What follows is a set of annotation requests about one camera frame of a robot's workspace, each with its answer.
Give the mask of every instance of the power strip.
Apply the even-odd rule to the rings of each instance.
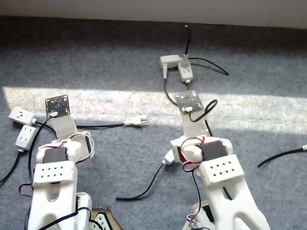
[[[95,221],[97,221],[101,225],[103,230],[113,230],[105,212],[99,212],[95,218]],[[92,223],[91,230],[99,230],[99,227],[96,224]]]

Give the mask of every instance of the black cable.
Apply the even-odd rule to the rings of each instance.
[[[141,196],[143,196],[145,193],[147,193],[147,191],[148,191],[148,190],[150,189],[150,187],[153,185],[154,180],[155,180],[156,176],[158,175],[159,171],[162,169],[163,165],[164,165],[164,164],[162,164],[162,165],[159,167],[159,169],[155,172],[152,181],[150,182],[149,186],[147,187],[147,189],[146,189],[143,193],[141,193],[141,194],[139,194],[139,195],[137,195],[137,196],[133,196],[133,197],[116,197],[116,200],[133,201],[133,200],[137,200],[138,198],[140,198]]]
[[[191,122],[198,122],[200,121],[204,116],[206,116],[209,112],[212,111],[212,109],[214,109],[217,105],[218,101],[216,99],[212,100],[209,102],[209,104],[207,104],[204,113],[202,115],[200,115],[199,117],[197,117],[195,120],[193,120],[191,118],[191,113],[189,113],[189,118]]]
[[[165,95],[166,95],[166,97],[168,98],[168,100],[169,100],[174,106],[177,106],[177,103],[174,102],[174,101],[170,98],[170,96],[168,95],[168,92],[167,92],[167,90],[166,90],[166,83],[167,83],[167,79],[164,79],[164,81],[163,81],[163,89],[164,89]]]
[[[98,125],[98,126],[77,126],[77,128],[112,128],[112,127],[120,127],[124,126],[124,123],[116,123],[110,125]]]
[[[36,123],[36,124],[39,124],[39,125],[42,125],[42,124],[43,124],[43,123],[38,122],[38,121],[35,121],[35,123]],[[46,127],[47,129],[49,129],[51,132],[53,132],[53,133],[54,133],[54,135],[56,135],[56,136],[57,136],[57,133],[56,133],[56,131],[54,130],[54,128],[53,128],[53,127],[51,127],[51,126],[49,126],[49,125],[45,125],[45,127]]]
[[[70,213],[70,214],[68,214],[66,216],[63,216],[63,217],[61,217],[59,219],[56,219],[55,221],[53,221],[53,222],[51,222],[51,223],[41,227],[39,230],[46,230],[46,229],[52,227],[53,225],[56,225],[56,224],[60,223],[63,220],[69,219],[69,218],[77,216],[77,215],[78,215],[78,211]]]
[[[14,165],[12,166],[8,174],[6,174],[6,176],[0,181],[0,184],[1,184],[0,186],[2,186],[7,181],[7,179],[9,179],[9,177],[13,174],[14,170],[16,169],[18,165],[21,154],[22,154],[21,152],[18,152]]]
[[[269,157],[268,159],[265,159],[264,161],[262,161],[260,164],[257,165],[258,168],[260,168],[262,165],[264,165],[265,163],[269,163],[272,160],[282,157],[284,155],[288,155],[288,154],[292,154],[292,153],[298,153],[298,152],[305,152],[306,150],[304,150],[303,148],[299,148],[299,149],[293,149],[293,150],[289,150],[289,151],[285,151],[282,153],[278,153],[274,156]]]
[[[97,225],[100,230],[103,230],[102,226],[96,220],[89,219],[88,221]]]
[[[191,29],[185,25],[185,27],[187,28],[188,30],[188,39],[187,39],[187,44],[186,44],[186,50],[184,52],[185,55],[188,55],[188,51],[189,51],[189,46],[190,46],[190,43],[191,43]]]
[[[182,144],[181,144],[180,147],[179,147],[179,153],[180,153],[180,154],[181,154],[181,148],[182,148],[183,144],[186,143],[186,141],[191,140],[191,139],[197,139],[197,140],[199,140],[199,141],[202,143],[202,140],[199,139],[199,138],[187,138],[187,139],[185,139],[185,140],[182,142]]]
[[[30,147],[30,150],[29,150],[29,156],[28,156],[28,173],[29,173],[29,182],[32,184],[33,183],[33,178],[32,178],[32,168],[31,168],[31,159],[32,159],[32,152],[33,152],[33,148],[34,148],[34,145],[35,145],[35,141],[39,135],[39,133],[42,131],[42,129],[46,126],[47,122],[48,122],[49,119],[47,119],[38,129],[33,141],[32,141],[32,144],[31,144],[31,147]]]
[[[25,219],[24,219],[24,230],[28,230],[30,211],[31,211],[31,206],[29,207],[29,209],[28,209],[28,211],[27,211],[27,214],[25,215]]]
[[[190,91],[191,90],[191,84],[189,82],[187,83],[187,87],[188,87],[188,90]]]
[[[224,190],[224,192],[225,192],[225,194],[226,194],[226,197],[227,197],[229,200],[232,200],[232,197],[231,197],[231,195],[229,194],[229,192],[228,192],[228,190],[226,189],[226,187],[223,187],[223,190]]]
[[[87,209],[87,210],[90,211],[90,209],[89,209],[88,207],[81,207],[81,208],[77,209],[77,211],[75,211],[75,212],[73,212],[73,213],[70,213],[70,214],[68,214],[68,215],[66,215],[66,216],[63,216],[63,217],[61,217],[61,218],[59,218],[59,219],[56,219],[55,221],[53,221],[53,222],[51,222],[51,223],[49,223],[49,224],[47,224],[47,225],[41,227],[39,230],[46,230],[46,229],[52,227],[53,225],[56,225],[56,224],[60,223],[60,222],[63,221],[63,220],[66,220],[66,219],[69,219],[69,218],[71,218],[71,217],[77,216],[78,213],[79,213],[79,211],[82,210],[82,209]]]
[[[209,124],[208,124],[208,121],[207,121],[207,120],[205,120],[205,124],[206,124],[206,127],[207,127],[207,129],[208,129],[208,132],[209,132],[210,136],[213,137],[213,134],[212,134],[212,132],[211,132],[211,129],[210,129],[210,127],[209,127]]]
[[[216,65],[215,63],[213,63],[213,62],[211,62],[211,61],[209,61],[207,59],[204,59],[204,58],[201,58],[201,57],[189,57],[189,60],[203,60],[203,61],[206,61],[206,62],[210,63],[211,65],[214,65],[215,67],[220,69],[222,71],[222,74],[225,74],[227,76],[229,75],[229,73],[225,69],[223,69],[222,67]]]
[[[84,209],[87,210],[88,213],[90,214],[89,219],[92,218],[92,212],[88,207],[80,207],[77,209],[77,211],[84,210]]]

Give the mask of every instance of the electrical cord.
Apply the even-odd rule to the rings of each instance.
[[[69,218],[71,218],[71,217],[77,216],[78,213],[79,213],[79,211],[80,211],[80,210],[83,210],[83,209],[86,209],[86,210],[88,210],[89,212],[91,212],[90,209],[89,209],[88,207],[81,207],[81,208],[77,209],[77,211],[75,211],[75,212],[73,212],[73,213],[70,213],[70,214],[68,214],[68,215],[66,215],[66,216],[63,216],[63,217],[61,217],[61,218],[58,218],[58,219],[56,219],[55,221],[53,221],[53,222],[51,222],[51,223],[49,223],[49,224],[47,224],[47,225],[41,227],[39,230],[46,230],[46,229],[48,229],[48,228],[50,228],[50,227],[52,227],[52,226],[54,226],[54,225],[60,223],[60,222],[63,221],[63,220],[66,220],[66,219],[69,219]],[[95,223],[100,229],[102,229],[101,225],[100,225],[98,222],[95,221],[95,222],[93,222],[93,223]]]
[[[212,132],[211,132],[211,129],[210,129],[210,127],[209,127],[209,124],[208,124],[208,121],[207,121],[207,120],[205,120],[205,124],[206,124],[206,127],[207,127],[207,129],[208,129],[208,132],[209,132],[210,136],[213,137],[213,134],[212,134]]]
[[[36,124],[39,124],[39,125],[42,125],[42,124],[43,124],[43,123],[38,122],[38,121],[35,121],[35,123],[36,123]],[[57,136],[57,133],[56,133],[56,131],[54,130],[54,128],[53,128],[53,127],[51,127],[51,126],[49,126],[49,125],[45,125],[45,127],[46,127],[47,129],[49,129],[51,132],[53,132],[53,133],[54,133],[54,135],[56,135],[56,136]]]
[[[188,39],[187,39],[187,44],[186,44],[186,50],[184,52],[185,56],[188,55],[188,51],[189,51],[189,46],[190,46],[190,43],[191,43],[191,29],[188,27],[188,25],[185,25],[184,26],[187,30],[188,30]]]
[[[9,179],[9,177],[13,174],[14,170],[16,169],[16,167],[18,165],[18,162],[20,160],[21,154],[22,154],[22,152],[18,152],[14,165],[12,166],[12,168],[8,172],[8,174],[6,174],[6,176],[1,179],[0,186],[2,186]]]
[[[224,190],[224,192],[225,192],[226,197],[228,198],[228,200],[232,200],[232,197],[231,197],[231,195],[229,194],[229,192],[228,192],[228,190],[226,189],[226,187],[223,187],[223,190]]]
[[[265,163],[269,163],[269,162],[271,162],[272,160],[274,160],[276,158],[279,158],[279,157],[282,157],[282,156],[285,156],[285,155],[288,155],[288,154],[298,153],[298,152],[306,152],[306,151],[307,151],[307,145],[304,145],[304,146],[302,146],[302,147],[300,147],[298,149],[293,149],[293,150],[281,152],[281,153],[278,153],[278,154],[276,154],[274,156],[269,157],[268,159],[265,159],[260,164],[258,164],[257,167],[260,168]]]
[[[211,61],[209,61],[207,59],[204,59],[204,58],[201,58],[201,57],[189,57],[189,60],[202,60],[202,61],[206,61],[206,62],[210,63],[211,65],[214,65],[215,67],[217,67],[220,71],[222,71],[221,72],[222,74],[224,74],[226,76],[229,75],[229,73],[225,69],[223,69],[222,67],[216,65],[215,63],[213,63],[213,62],[211,62]]]
[[[32,144],[31,144],[31,147],[30,147],[30,150],[29,150],[29,155],[28,155],[28,173],[29,173],[29,182],[30,184],[33,183],[33,177],[32,177],[32,168],[31,168],[31,159],[32,159],[32,152],[33,152],[33,148],[34,148],[34,145],[35,145],[35,141],[37,140],[38,138],[38,135],[39,133],[42,131],[42,129],[46,126],[47,122],[49,120],[51,120],[52,118],[50,119],[47,119],[38,129],[36,135],[34,136],[33,138],[33,141],[32,141]]]
[[[170,96],[168,95],[168,92],[166,90],[166,83],[167,83],[167,79],[163,79],[163,89],[164,89],[165,95],[174,106],[177,106],[177,103],[174,102],[173,99],[171,99]]]
[[[187,158],[186,158],[186,156],[183,154],[183,152],[181,151],[181,148],[182,148],[183,144],[186,143],[186,141],[191,140],[191,139],[199,140],[199,141],[202,143],[202,140],[199,139],[199,138],[187,138],[187,139],[185,139],[185,140],[182,142],[182,144],[181,144],[180,147],[179,147],[179,154],[181,154],[181,156],[185,159],[185,161],[187,161]]]
[[[191,118],[191,113],[189,113],[189,118],[191,122],[198,122],[200,121],[203,117],[205,117],[209,112],[212,111],[212,109],[214,109],[217,105],[218,101],[216,99],[212,100],[209,102],[209,104],[207,104],[204,113],[202,115],[200,115],[199,117],[197,117],[195,120],[193,120]]]
[[[24,230],[28,230],[28,224],[29,224],[29,216],[30,216],[30,211],[31,211],[31,205],[27,211],[27,214],[25,215],[24,219]]]
[[[88,221],[97,225],[100,230],[103,230],[102,226],[96,220],[89,219]]]
[[[77,126],[77,128],[112,128],[112,127],[120,127],[125,126],[124,123],[116,123],[110,125],[98,125],[98,126]]]
[[[187,85],[187,87],[188,87],[188,90],[190,91],[190,90],[191,90],[191,83],[190,83],[190,82],[187,82],[186,85]]]
[[[143,193],[141,193],[141,194],[139,194],[139,195],[137,195],[137,196],[133,196],[133,197],[116,197],[116,200],[134,201],[134,200],[139,199],[141,196],[143,196],[145,193],[147,193],[147,191],[151,188],[151,186],[152,186],[153,183],[154,183],[154,180],[155,180],[156,176],[158,175],[159,171],[162,169],[163,165],[164,165],[164,164],[162,164],[162,165],[159,167],[159,169],[155,172],[152,181],[150,182],[149,186],[147,187],[147,189],[146,189]]]
[[[79,163],[81,163],[81,162],[83,162],[83,161],[89,159],[89,158],[92,156],[92,154],[94,153],[94,149],[95,149],[95,142],[94,142],[94,140],[93,140],[89,135],[86,135],[86,134],[84,134],[84,133],[74,133],[74,134],[70,135],[67,139],[72,139],[73,137],[75,137],[75,136],[77,136],[77,135],[81,135],[81,136],[84,136],[84,137],[86,137],[86,138],[89,138],[89,139],[91,140],[91,142],[92,142],[92,150],[91,150],[91,152],[90,152],[86,157],[84,157],[84,158],[82,158],[81,160],[78,160],[78,161],[76,162],[76,164],[79,164]]]

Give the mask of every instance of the extension outlet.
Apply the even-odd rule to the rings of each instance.
[[[207,186],[244,176],[243,169],[235,154],[211,161],[204,161],[201,163],[199,169],[205,175],[204,181]]]
[[[103,230],[113,230],[106,216],[106,213],[99,212],[95,218],[95,221],[97,221],[101,225]],[[96,224],[92,223],[91,230],[99,230],[99,227]]]
[[[24,125],[15,143],[15,145],[19,147],[18,151],[23,152],[25,150],[29,150],[36,133],[37,128]]]
[[[26,111],[22,108],[15,107],[11,111],[9,118],[13,120],[14,122],[17,122],[22,125],[31,126],[36,122],[36,119],[34,118],[34,114]]]
[[[191,82],[193,80],[193,72],[188,56],[185,55],[178,63],[178,71],[183,83]]]

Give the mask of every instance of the gray carpet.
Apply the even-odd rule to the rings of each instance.
[[[148,195],[135,202],[116,196],[143,191],[182,135],[180,113],[166,99],[158,59],[182,54],[182,23],[116,22],[48,18],[0,18],[1,177],[17,154],[14,106],[45,119],[44,99],[68,93],[77,124],[104,124],[147,114],[142,129],[94,130],[94,158],[78,165],[79,192],[94,207],[111,209],[125,230],[179,230],[197,202],[191,175],[165,167]],[[209,122],[215,136],[233,143],[259,209],[273,230],[306,229],[307,156],[293,154],[264,166],[268,156],[306,144],[307,31],[190,25],[190,57],[208,58],[230,76],[194,61],[192,87],[203,100],[219,100]],[[169,73],[171,95],[186,87]],[[53,139],[48,130],[37,146]],[[18,194],[28,181],[27,156],[0,188],[0,229],[23,229],[31,200]]]

